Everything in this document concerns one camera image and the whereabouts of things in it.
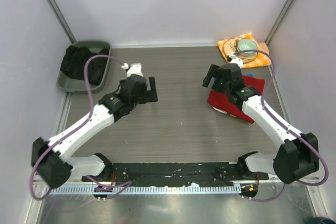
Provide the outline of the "red t-shirt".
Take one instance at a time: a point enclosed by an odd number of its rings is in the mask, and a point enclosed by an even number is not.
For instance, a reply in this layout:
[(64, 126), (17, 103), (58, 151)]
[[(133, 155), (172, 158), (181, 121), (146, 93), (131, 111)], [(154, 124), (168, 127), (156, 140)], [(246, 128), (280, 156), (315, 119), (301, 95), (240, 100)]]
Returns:
[[(244, 77), (244, 84), (246, 86), (253, 86), (260, 94), (263, 93), (265, 87), (265, 79), (258, 79), (255, 77)], [(211, 89), (207, 102), (210, 106), (214, 106), (220, 110), (226, 111), (232, 115), (235, 115), (236, 118), (242, 119), (250, 124), (254, 124), (254, 120), (242, 112), (235, 105), (231, 104), (227, 95), (219, 93)]]

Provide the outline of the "white daisy print t-shirt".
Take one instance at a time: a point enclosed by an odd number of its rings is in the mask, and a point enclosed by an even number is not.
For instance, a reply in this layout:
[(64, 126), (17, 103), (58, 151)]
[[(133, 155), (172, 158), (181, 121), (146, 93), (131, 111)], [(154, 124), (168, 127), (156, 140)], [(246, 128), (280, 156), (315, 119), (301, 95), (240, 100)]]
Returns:
[(228, 112), (226, 112), (226, 111), (220, 110), (220, 109), (218, 109), (218, 108), (216, 108), (216, 107), (214, 107), (214, 106), (213, 106), (212, 108), (213, 108), (215, 111), (219, 112), (219, 113), (227, 114), (227, 115), (236, 117), (235, 115), (232, 115), (232, 114), (230, 114), (230, 113), (228, 113)]

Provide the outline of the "grey plastic bin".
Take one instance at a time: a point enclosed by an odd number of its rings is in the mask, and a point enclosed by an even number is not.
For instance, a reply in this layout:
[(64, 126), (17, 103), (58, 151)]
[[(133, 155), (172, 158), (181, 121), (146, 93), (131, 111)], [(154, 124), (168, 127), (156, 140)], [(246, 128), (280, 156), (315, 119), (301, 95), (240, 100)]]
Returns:
[[(75, 42), (71, 46), (76, 46), (76, 47), (86, 46), (90, 49), (90, 51), (94, 53), (98, 53), (103, 48), (108, 48), (109, 49), (108, 55), (111, 55), (111, 45), (110, 43), (105, 42), (105, 41), (84, 40), (84, 41)], [(110, 63), (111, 63), (111, 60), (107, 59), (107, 65), (106, 65), (106, 68), (103, 74), (103, 78), (102, 78), (101, 83), (98, 86), (89, 83), (91, 92), (97, 93), (101, 91), (102, 88), (104, 87), (106, 80), (107, 80)], [(61, 71), (59, 72), (56, 84), (61, 90), (66, 91), (66, 92), (82, 93), (82, 94), (87, 93), (86, 83), (84, 80), (76, 80), (76, 79), (69, 78)]]

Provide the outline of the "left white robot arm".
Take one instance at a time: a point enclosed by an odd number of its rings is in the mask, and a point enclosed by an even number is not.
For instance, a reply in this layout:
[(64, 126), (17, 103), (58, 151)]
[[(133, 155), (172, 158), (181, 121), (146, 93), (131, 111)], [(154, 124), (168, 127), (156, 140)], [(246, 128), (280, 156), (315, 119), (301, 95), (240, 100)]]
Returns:
[(111, 178), (113, 165), (101, 153), (88, 157), (73, 154), (101, 130), (128, 115), (137, 105), (157, 102), (155, 78), (132, 74), (120, 81), (115, 92), (104, 95), (93, 110), (78, 122), (48, 140), (33, 142), (31, 165), (51, 188), (69, 179), (91, 176), (105, 182)]

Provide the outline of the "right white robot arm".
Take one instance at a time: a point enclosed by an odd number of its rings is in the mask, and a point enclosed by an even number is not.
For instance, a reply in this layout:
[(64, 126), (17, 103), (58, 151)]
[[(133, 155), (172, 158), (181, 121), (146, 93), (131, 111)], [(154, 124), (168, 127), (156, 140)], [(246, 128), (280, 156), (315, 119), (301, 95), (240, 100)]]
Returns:
[(275, 156), (251, 152), (239, 157), (237, 173), (250, 179), (256, 172), (276, 175), (290, 184), (319, 170), (318, 140), (312, 133), (303, 134), (275, 112), (253, 86), (244, 83), (238, 64), (211, 65), (203, 86), (228, 97), (229, 103), (252, 118), (277, 148)]

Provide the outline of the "beige plate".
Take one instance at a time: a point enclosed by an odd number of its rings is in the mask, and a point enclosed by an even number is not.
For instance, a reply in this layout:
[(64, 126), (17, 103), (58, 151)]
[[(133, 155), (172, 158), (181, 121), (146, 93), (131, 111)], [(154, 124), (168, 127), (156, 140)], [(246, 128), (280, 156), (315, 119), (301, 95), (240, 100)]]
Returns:
[[(237, 43), (239, 40), (245, 39), (245, 38), (234, 38), (230, 39), (223, 45), (224, 55), (227, 57), (229, 54), (233, 54), (234, 52), (238, 52), (237, 50)], [(257, 54), (250, 57), (245, 57), (240, 54), (238, 54), (238, 57), (243, 60), (243, 63), (249, 63), (257, 58)]]

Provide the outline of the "light green bowl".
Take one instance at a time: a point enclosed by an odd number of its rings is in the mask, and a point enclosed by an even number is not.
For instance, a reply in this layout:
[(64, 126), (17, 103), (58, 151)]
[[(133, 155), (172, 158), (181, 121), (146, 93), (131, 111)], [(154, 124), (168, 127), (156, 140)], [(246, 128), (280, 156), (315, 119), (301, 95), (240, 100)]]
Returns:
[(245, 57), (253, 56), (257, 53), (258, 46), (251, 39), (241, 39), (237, 43), (239, 54)]

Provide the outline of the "orange checkered cloth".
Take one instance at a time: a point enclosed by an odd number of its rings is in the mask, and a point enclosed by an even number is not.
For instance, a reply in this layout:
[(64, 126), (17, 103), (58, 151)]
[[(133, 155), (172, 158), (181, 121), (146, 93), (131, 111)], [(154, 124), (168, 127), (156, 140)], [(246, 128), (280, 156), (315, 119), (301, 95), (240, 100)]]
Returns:
[[(230, 39), (234, 39), (234, 38), (246, 38), (246, 39), (251, 39), (253, 40), (257, 46), (258, 46), (258, 50), (263, 51), (267, 54), (269, 54), (269, 49), (267, 47), (267, 45), (264, 42), (258, 42), (253, 36), (252, 33), (246, 33), (237, 37), (233, 37)], [(228, 63), (227, 57), (224, 55), (224, 50), (223, 50), (223, 45), (225, 42), (227, 42), (230, 39), (223, 39), (223, 40), (219, 40), (217, 42), (217, 46), (219, 48), (219, 51), (221, 53), (221, 55), (223, 56), (224, 60)], [(271, 61), (269, 59), (268, 56), (259, 53), (257, 54), (257, 58), (249, 63), (244, 63), (243, 68), (247, 69), (247, 68), (256, 68), (256, 67), (264, 67), (264, 66), (269, 66), (271, 65)]]

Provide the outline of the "black t-shirt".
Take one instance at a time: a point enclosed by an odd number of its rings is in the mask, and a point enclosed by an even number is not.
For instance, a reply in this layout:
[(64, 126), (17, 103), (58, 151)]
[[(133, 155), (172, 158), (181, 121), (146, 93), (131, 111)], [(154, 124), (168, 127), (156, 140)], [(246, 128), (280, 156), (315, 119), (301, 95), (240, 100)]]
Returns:
[[(108, 48), (103, 48), (98, 53), (94, 53), (86, 46), (69, 46), (62, 60), (60, 71), (69, 78), (84, 80), (86, 62), (93, 56), (108, 55), (108, 53)], [(88, 66), (88, 80), (90, 84), (98, 86), (101, 83), (106, 65), (107, 58), (97, 58), (90, 62)]]

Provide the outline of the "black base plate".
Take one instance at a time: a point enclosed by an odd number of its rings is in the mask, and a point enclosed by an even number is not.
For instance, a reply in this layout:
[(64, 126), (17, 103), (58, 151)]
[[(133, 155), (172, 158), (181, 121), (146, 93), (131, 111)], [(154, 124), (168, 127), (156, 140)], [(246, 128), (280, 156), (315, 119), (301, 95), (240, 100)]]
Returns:
[(267, 180), (268, 174), (243, 174), (236, 163), (114, 163), (98, 182), (132, 181), (134, 187), (182, 187), (196, 183), (201, 187), (231, 186), (236, 180)]

